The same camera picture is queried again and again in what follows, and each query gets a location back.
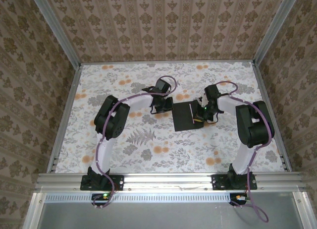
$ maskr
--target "floral tablecloth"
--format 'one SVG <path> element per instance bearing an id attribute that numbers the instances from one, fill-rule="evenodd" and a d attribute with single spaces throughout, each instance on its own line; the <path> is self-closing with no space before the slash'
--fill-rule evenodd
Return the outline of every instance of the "floral tablecloth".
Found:
<path id="1" fill-rule="evenodd" d="M 248 62 L 122 63 L 85 65 L 73 103 L 56 172 L 87 172 L 97 144 L 94 118 L 108 95 L 121 99 L 155 85 L 162 75 L 177 79 L 172 94 L 175 103 L 191 101 L 204 88 L 221 80 L 239 86 L 235 95 L 254 102 L 261 94 Z M 219 85 L 222 93 L 233 90 Z M 240 142 L 236 119 L 220 114 L 217 124 L 201 129 L 174 131 L 172 113 L 150 114 L 150 108 L 129 114 L 111 158 L 111 172 L 226 172 Z M 255 172 L 283 171 L 273 142 L 260 150 L 253 164 Z"/>

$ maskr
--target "wall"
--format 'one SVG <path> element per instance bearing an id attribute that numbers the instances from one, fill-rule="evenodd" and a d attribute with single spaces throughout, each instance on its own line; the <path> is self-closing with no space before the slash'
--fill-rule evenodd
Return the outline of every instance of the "wall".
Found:
<path id="1" fill-rule="evenodd" d="M 252 59 L 282 0 L 48 0 L 81 62 Z"/>
<path id="2" fill-rule="evenodd" d="M 0 228 L 20 228 L 74 69 L 33 0 L 0 3 Z"/>
<path id="3" fill-rule="evenodd" d="M 260 64 L 292 168 L 317 213 L 317 0 L 297 0 Z"/>

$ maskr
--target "purple cable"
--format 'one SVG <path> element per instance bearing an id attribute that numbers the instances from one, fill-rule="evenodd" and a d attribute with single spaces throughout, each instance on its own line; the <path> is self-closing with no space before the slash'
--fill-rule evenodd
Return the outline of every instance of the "purple cable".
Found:
<path id="1" fill-rule="evenodd" d="M 111 186 L 112 186 L 112 189 L 111 189 L 111 193 L 110 193 L 110 196 L 109 196 L 109 198 L 108 198 L 108 201 L 107 201 L 104 205 L 102 205 L 102 206 L 97 206 L 97 205 L 96 205 L 96 200 L 97 200 L 98 198 L 101 198 L 102 196 L 94 198 L 94 200 L 93 200 L 93 205 L 94 205 L 95 207 L 97 207 L 97 208 L 104 208 L 104 207 L 108 206 L 109 203 L 110 203 L 110 201 L 111 201 L 111 198 L 112 198 L 112 196 L 113 196 L 113 193 L 114 193 L 114 183 L 113 183 L 112 179 L 109 177 L 109 175 L 107 175 L 105 172 L 102 171 L 102 169 L 100 168 L 100 165 L 99 165 L 99 161 L 98 161 L 99 146 L 101 145 L 101 143 L 103 142 L 104 138 L 106 137 L 106 126 L 107 126 L 107 124 L 108 124 L 108 122 L 109 122 L 109 119 L 110 119 L 111 114 L 114 112 L 115 108 L 116 108 L 120 103 L 123 103 L 123 102 L 125 102 L 125 101 L 127 101 L 127 100 L 129 100 L 129 99 L 133 99 L 133 98 L 135 98 L 135 97 L 139 97 L 139 96 L 143 96 L 143 95 L 163 95 L 163 96 L 166 96 L 166 95 L 169 95 L 169 94 L 173 93 L 173 92 L 176 90 L 176 88 L 177 88 L 177 81 L 176 81 L 176 79 L 175 79 L 173 76 L 170 76 L 170 75 L 161 76 L 159 79 L 162 79 L 162 78 L 165 78 L 165 77 L 171 78 L 171 79 L 174 81 L 175 87 L 174 87 L 174 89 L 173 89 L 172 91 L 170 91 L 170 92 L 168 92 L 168 93 L 165 93 L 165 94 L 161 94 L 161 93 L 142 93 L 142 94 L 135 94 L 135 95 L 132 95 L 132 96 L 127 97 L 127 98 L 125 98 L 125 99 L 119 100 L 119 101 L 112 107 L 112 109 L 110 110 L 110 112 L 109 112 L 109 114 L 108 114 L 108 116 L 107 116 L 107 118 L 106 118 L 105 124 L 104 124 L 103 137 L 102 137 L 101 140 L 98 142 L 98 145 L 97 145 L 97 148 L 96 148 L 96 166 L 97 166 L 97 169 L 99 170 L 99 172 L 100 172 L 102 175 L 104 175 L 104 176 L 110 181 Z"/>
<path id="2" fill-rule="evenodd" d="M 231 92 L 229 93 L 229 95 L 233 94 L 234 92 L 237 92 L 237 90 L 238 90 L 238 85 L 237 85 L 236 83 L 231 82 L 231 81 L 226 81 L 226 80 L 225 80 L 225 81 L 220 81 L 220 82 L 218 82 L 218 83 L 215 83 L 215 85 L 221 84 L 221 83 L 230 83 L 230 84 L 233 84 L 233 85 L 236 87 L 236 89 L 233 90 L 233 91 L 231 91 Z"/>
<path id="3" fill-rule="evenodd" d="M 250 103 L 250 102 L 248 102 L 248 101 L 243 101 L 242 99 L 235 98 L 235 97 L 231 96 L 232 93 L 234 93 L 234 92 L 236 92 L 236 91 L 238 90 L 238 85 L 237 85 L 236 83 L 233 83 L 233 82 L 231 82 L 231 81 L 220 81 L 220 82 L 218 82 L 218 83 L 216 83 L 216 84 L 220 84 L 220 83 L 231 83 L 231 84 L 233 84 L 233 85 L 236 87 L 236 89 L 229 93 L 229 97 L 230 97 L 231 99 L 237 100 L 237 101 L 239 101 L 239 102 L 248 104 L 248 105 L 250 105 L 252 108 L 254 108 L 254 109 L 256 110 L 256 112 L 261 116 L 261 118 L 262 118 L 262 120 L 263 120 L 263 122 L 264 122 L 264 124 L 265 124 L 265 126 L 266 126 L 267 133 L 268 133 L 268 141 L 267 141 L 265 144 L 256 147 L 256 149 L 254 150 L 254 153 L 253 153 L 253 155 L 252 155 L 252 157 L 251 157 L 251 160 L 250 160 L 250 162 L 249 162 L 249 165 L 248 165 L 247 187 L 248 187 L 248 193 L 249 193 L 249 197 L 250 197 L 251 204 L 245 204 L 245 205 L 239 205 L 239 206 L 242 206 L 242 207 L 252 207 L 252 208 L 254 209 L 254 211 L 256 212 L 257 216 L 258 216 L 263 222 L 268 223 L 268 216 L 267 216 L 267 214 L 266 214 L 260 207 L 258 207 L 258 206 L 255 205 L 253 196 L 252 196 L 252 194 L 251 194 L 251 190 L 250 190 L 250 167 L 251 167 L 251 165 L 252 165 L 252 163 L 253 163 L 253 161 L 254 161 L 256 155 L 257 155 L 257 151 L 258 151 L 260 148 L 263 148 L 263 147 L 265 147 L 265 146 L 267 146 L 267 145 L 269 145 L 269 144 L 271 143 L 271 141 L 272 141 L 272 132 L 271 132 L 271 129 L 270 129 L 269 125 L 268 125 L 268 122 L 267 122 L 267 120 L 266 120 L 264 114 L 263 114 L 263 113 L 260 111 L 260 109 L 258 109 L 254 104 L 252 104 L 252 103 Z M 259 210 L 264 214 L 265 219 L 260 215 Z"/>

